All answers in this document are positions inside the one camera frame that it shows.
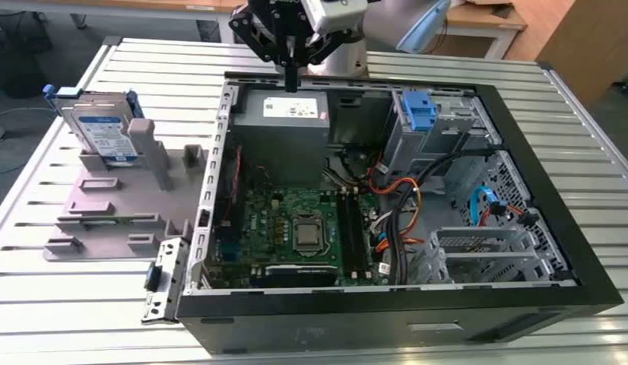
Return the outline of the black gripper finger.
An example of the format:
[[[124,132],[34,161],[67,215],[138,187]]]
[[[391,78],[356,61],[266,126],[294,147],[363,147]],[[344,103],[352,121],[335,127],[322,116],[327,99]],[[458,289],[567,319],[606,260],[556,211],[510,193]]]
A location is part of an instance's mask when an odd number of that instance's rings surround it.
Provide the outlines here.
[[[270,11],[268,19],[272,25],[272,39],[270,39],[252,23],[252,13],[238,10],[230,16],[228,25],[232,33],[244,42],[250,50],[264,62],[272,62],[282,68],[284,92],[291,92],[291,57],[286,44],[286,27],[283,17],[276,11]]]
[[[350,29],[331,32],[308,44],[294,37],[291,57],[291,92],[298,90],[299,75],[356,77],[364,74],[364,39]]]

